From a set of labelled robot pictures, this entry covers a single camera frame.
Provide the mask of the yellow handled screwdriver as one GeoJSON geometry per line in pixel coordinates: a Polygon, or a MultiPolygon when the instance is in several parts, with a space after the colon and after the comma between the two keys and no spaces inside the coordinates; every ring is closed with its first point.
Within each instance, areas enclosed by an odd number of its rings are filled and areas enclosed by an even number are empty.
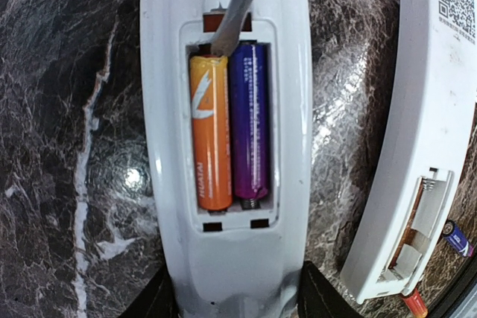
{"type": "Polygon", "coordinates": [[[211,54],[229,57],[239,43],[240,33],[253,0],[230,0],[228,8],[211,41],[211,54]]]}

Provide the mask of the red blue battery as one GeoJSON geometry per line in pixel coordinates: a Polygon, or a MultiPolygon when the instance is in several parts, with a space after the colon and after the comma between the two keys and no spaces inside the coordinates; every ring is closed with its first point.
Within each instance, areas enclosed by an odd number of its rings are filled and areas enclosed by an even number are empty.
{"type": "Polygon", "coordinates": [[[415,288],[408,295],[400,295],[401,300],[408,307],[414,318],[426,318],[428,315],[428,308],[424,303],[419,291],[415,288]]]}

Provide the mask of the white remote with barcode label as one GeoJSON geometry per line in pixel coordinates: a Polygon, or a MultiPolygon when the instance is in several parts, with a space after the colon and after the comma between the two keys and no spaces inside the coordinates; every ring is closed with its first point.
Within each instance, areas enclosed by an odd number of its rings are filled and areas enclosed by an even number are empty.
{"type": "Polygon", "coordinates": [[[198,205],[189,58],[212,38],[206,14],[230,0],[140,0],[142,91],[151,179],[168,273],[182,317],[289,317],[309,214],[312,52],[308,0],[253,0],[241,40],[267,47],[270,189],[255,209],[198,205]]]}

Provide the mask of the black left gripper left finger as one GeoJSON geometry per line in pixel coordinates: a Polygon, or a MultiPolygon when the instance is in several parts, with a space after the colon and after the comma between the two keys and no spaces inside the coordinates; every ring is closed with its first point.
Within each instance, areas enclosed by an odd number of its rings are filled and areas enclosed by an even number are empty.
{"type": "Polygon", "coordinates": [[[124,318],[175,317],[174,289],[167,269],[160,269],[122,314],[124,318]]]}

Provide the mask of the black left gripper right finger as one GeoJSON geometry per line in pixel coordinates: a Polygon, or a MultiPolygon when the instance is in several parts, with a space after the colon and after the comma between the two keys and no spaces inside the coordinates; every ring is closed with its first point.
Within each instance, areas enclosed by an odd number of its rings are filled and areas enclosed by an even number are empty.
{"type": "Polygon", "coordinates": [[[311,261],[303,262],[297,312],[299,318],[363,318],[311,261]]]}

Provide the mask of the white button remote control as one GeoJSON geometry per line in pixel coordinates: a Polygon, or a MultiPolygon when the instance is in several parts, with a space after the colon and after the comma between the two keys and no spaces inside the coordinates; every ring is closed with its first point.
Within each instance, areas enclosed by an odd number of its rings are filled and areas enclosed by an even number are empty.
{"type": "Polygon", "coordinates": [[[412,293],[443,230],[476,105],[476,0],[400,0],[385,137],[341,281],[359,304],[412,293]]]}

